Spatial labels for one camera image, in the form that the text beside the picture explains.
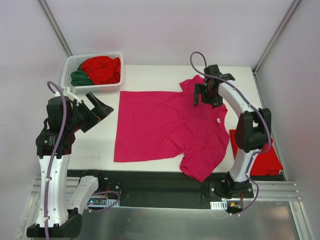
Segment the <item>pink t shirt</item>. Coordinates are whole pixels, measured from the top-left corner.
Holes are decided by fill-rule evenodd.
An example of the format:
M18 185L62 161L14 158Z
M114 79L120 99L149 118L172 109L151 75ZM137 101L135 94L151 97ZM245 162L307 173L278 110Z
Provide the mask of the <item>pink t shirt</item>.
M194 105L195 76L176 91L122 91L114 147L116 163L164 160L182 155L180 170L203 182L223 161L230 136L227 107Z

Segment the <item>white perforated plastic basket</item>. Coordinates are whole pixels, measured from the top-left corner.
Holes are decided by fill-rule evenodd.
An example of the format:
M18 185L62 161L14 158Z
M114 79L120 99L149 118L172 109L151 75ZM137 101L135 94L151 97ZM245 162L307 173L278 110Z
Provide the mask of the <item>white perforated plastic basket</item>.
M100 85L85 85L85 86L75 86L75 94L87 94L87 93L111 93L111 92L118 92L120 87L124 81L124 57L121 52L107 52L107 53L92 53L92 54L80 54L80 55L72 55L69 56L63 66L61 79L60 79L60 86L64 89L66 87L71 86L72 72L76 71L80 64L84 61L100 56L107 56L111 59L119 58L120 60L120 78L118 83L114 84L100 84Z

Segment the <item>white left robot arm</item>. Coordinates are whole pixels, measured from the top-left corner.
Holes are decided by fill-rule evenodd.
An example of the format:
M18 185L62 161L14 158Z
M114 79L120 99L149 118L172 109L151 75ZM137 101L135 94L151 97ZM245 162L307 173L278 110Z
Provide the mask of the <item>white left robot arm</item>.
M41 170L40 206L35 223L26 230L29 238L77 238L88 200L106 189L100 170L86 170L67 198L67 172L75 133L86 133L114 110L92 93L86 97L93 109L71 94L48 100L47 118L35 140Z

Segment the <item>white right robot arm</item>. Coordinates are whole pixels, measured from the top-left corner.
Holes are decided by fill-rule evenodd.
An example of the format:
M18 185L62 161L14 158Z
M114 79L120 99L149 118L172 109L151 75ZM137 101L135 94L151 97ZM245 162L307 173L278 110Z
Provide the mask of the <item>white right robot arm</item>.
M238 117L235 131L238 151L228 173L232 181L224 188L229 197L235 198L243 191L241 183L249 180L257 155L264 147L271 147L271 111L251 103L236 85L235 78L230 73L221 73L218 65L197 72L204 76L204 83L194 85L193 104L202 102L217 108L227 101Z

